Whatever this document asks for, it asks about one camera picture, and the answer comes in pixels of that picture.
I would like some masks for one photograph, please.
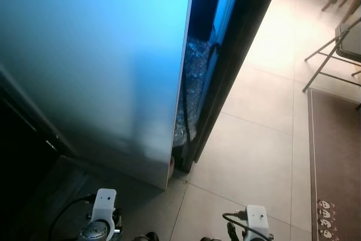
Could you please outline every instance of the black cable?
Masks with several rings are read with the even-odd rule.
[[[224,213],[224,214],[222,215],[222,217],[223,217],[225,220],[227,220],[227,221],[229,221],[229,222],[231,222],[231,223],[233,223],[233,224],[236,224],[236,225],[244,228],[245,230],[249,230],[249,231],[251,231],[251,232],[253,232],[253,233],[255,233],[255,234],[258,234],[260,237],[262,237],[262,238],[263,238],[264,240],[266,240],[266,241],[272,241],[271,238],[266,237],[265,235],[261,234],[259,231],[253,230],[252,228],[250,228],[250,227],[248,227],[248,226],[246,226],[246,225],[243,225],[242,223],[239,223],[238,221],[232,220],[232,219],[230,219],[230,218],[227,217],[227,216],[237,217],[237,214]]]
[[[56,222],[59,220],[59,218],[62,216],[62,214],[64,214],[65,211],[66,211],[67,209],[69,209],[70,206],[72,206],[72,205],[75,204],[75,203],[78,203],[79,201],[88,201],[89,203],[94,203],[94,202],[95,202],[95,198],[96,198],[96,194],[91,194],[91,195],[89,195],[89,196],[76,199],[76,200],[70,202],[67,206],[65,206],[65,207],[63,208],[63,210],[61,210],[61,212],[60,212],[60,213],[57,215],[57,217],[54,219],[54,221],[52,222],[52,224],[50,225],[49,234],[48,234],[47,240],[48,240],[48,241],[51,241],[51,239],[52,239],[52,231],[54,230],[54,227],[55,227]]]
[[[187,134],[187,142],[188,147],[191,144],[191,132],[190,127],[188,124],[188,107],[187,107],[187,79],[186,79],[186,64],[183,63],[183,72],[182,72],[182,94],[183,94],[183,118],[184,118],[184,125],[186,127],[186,134]]]

